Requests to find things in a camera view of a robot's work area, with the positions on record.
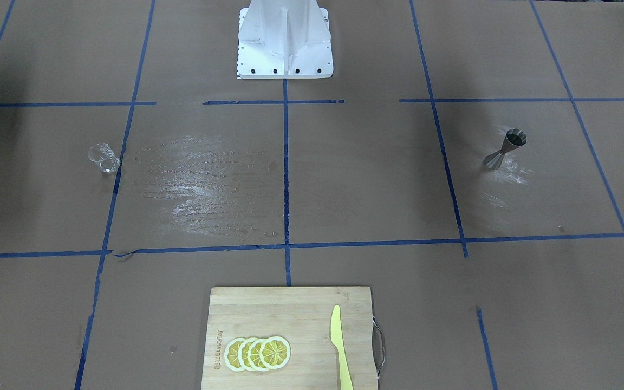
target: sliced lemon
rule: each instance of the sliced lemon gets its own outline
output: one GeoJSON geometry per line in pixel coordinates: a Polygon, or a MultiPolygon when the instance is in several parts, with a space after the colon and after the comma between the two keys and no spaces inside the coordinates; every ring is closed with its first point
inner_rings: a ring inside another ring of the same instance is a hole
{"type": "Polygon", "coordinates": [[[290,344],[288,340],[273,336],[266,339],[259,351],[259,358],[266,368],[276,370],[282,368],[290,359],[290,344]]]}
{"type": "Polygon", "coordinates": [[[245,341],[244,337],[238,337],[230,341],[225,347],[225,353],[227,353],[225,365],[233,371],[245,371],[245,368],[240,365],[240,361],[237,360],[237,351],[243,341],[245,341]]]}
{"type": "Polygon", "coordinates": [[[247,363],[257,371],[269,371],[269,368],[262,363],[262,358],[260,356],[265,341],[267,341],[267,339],[257,339],[257,341],[251,343],[250,351],[247,354],[247,363]]]}
{"type": "Polygon", "coordinates": [[[258,337],[250,337],[249,339],[245,339],[237,348],[237,361],[240,363],[240,367],[244,368],[247,371],[256,371],[255,369],[250,367],[248,357],[250,355],[250,346],[258,339],[258,337]]]}

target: knife handle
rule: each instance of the knife handle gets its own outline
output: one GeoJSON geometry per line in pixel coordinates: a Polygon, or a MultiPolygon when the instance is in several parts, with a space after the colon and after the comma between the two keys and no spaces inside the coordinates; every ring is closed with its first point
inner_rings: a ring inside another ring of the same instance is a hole
{"type": "Polygon", "coordinates": [[[339,373],[341,377],[341,390],[353,390],[353,382],[351,381],[351,373],[348,369],[348,361],[346,361],[345,348],[339,349],[339,373]]]}

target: jigger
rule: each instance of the jigger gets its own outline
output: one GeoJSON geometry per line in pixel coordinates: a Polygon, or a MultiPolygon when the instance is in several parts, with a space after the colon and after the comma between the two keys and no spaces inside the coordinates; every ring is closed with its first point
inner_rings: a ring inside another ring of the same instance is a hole
{"type": "Polygon", "coordinates": [[[487,156],[485,160],[483,160],[483,163],[491,170],[497,170],[500,168],[506,153],[509,153],[516,148],[520,148],[520,146],[524,146],[526,143],[527,135],[525,135],[524,132],[518,128],[513,128],[507,131],[505,140],[502,142],[502,148],[500,148],[499,151],[492,153],[492,155],[487,156]]]}

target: yellow knife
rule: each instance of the yellow knife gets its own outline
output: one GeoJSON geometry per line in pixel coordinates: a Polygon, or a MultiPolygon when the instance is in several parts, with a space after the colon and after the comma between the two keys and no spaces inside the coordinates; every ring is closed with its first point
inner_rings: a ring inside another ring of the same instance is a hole
{"type": "Polygon", "coordinates": [[[339,375],[341,377],[341,390],[353,390],[351,373],[346,361],[346,350],[343,347],[343,331],[341,330],[341,308],[337,304],[331,312],[331,342],[339,350],[339,375]]]}

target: cutting board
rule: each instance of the cutting board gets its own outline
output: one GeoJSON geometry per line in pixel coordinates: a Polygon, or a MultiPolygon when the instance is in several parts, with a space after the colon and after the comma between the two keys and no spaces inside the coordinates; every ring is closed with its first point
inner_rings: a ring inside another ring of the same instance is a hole
{"type": "Polygon", "coordinates": [[[377,390],[372,357],[369,287],[215,287],[211,289],[202,390],[340,388],[339,359],[329,328],[341,308],[343,340],[354,390],[377,390]],[[290,360],[278,370],[235,372],[225,346],[238,337],[282,336],[290,360]]]}

